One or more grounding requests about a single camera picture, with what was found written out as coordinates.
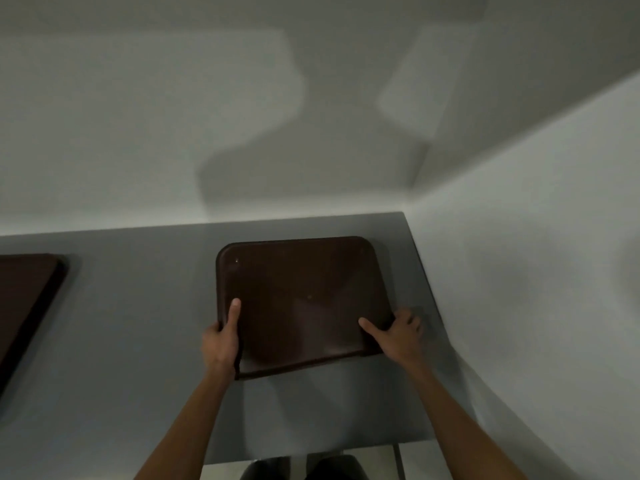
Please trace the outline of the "person's right hand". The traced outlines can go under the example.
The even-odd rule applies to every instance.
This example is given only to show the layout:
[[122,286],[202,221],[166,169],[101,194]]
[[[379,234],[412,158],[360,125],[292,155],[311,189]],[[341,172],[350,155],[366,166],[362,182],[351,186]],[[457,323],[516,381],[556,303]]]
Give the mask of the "person's right hand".
[[388,339],[377,342],[382,352],[405,369],[423,362],[421,318],[409,308],[400,308],[394,313],[394,320],[388,330]]

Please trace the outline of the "person's left hand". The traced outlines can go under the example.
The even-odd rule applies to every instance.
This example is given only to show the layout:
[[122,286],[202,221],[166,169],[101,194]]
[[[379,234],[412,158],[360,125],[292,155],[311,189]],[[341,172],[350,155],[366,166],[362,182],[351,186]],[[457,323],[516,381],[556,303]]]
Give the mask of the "person's left hand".
[[202,337],[202,355],[207,372],[227,381],[236,375],[236,358],[239,352],[237,330],[225,330],[219,322],[205,329]]

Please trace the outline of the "dark brown plastic tray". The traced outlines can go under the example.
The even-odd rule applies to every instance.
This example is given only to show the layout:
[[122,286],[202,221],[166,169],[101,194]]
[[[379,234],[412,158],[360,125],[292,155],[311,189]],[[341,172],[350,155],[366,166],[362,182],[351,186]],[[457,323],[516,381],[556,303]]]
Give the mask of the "dark brown plastic tray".
[[0,255],[0,397],[67,274],[62,255]]
[[361,317],[388,330],[394,313],[375,249],[360,236],[236,242],[216,258],[218,321],[241,301],[236,380],[381,349]]

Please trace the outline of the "person's right forearm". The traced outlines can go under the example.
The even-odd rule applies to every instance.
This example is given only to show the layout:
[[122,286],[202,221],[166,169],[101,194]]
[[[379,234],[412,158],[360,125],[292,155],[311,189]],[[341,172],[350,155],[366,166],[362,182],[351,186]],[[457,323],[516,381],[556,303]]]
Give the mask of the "person's right forearm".
[[397,361],[418,391],[453,480],[527,480],[420,357]]

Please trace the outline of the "person's left forearm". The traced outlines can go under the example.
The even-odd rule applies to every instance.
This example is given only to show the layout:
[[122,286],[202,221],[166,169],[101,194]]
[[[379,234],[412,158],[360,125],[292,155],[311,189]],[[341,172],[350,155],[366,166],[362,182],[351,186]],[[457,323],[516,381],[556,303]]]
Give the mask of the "person's left forearm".
[[223,398],[234,379],[232,365],[215,362],[134,480],[200,480]]

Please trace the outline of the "person's dark trousers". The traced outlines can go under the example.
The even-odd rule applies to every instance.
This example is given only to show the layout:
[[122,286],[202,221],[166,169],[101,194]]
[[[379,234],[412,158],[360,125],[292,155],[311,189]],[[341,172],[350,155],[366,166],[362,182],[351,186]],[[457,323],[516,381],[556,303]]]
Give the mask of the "person's dark trousers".
[[[291,480],[292,457],[277,457],[252,462],[239,480]],[[370,480],[352,454],[323,452],[306,457],[303,480]]]

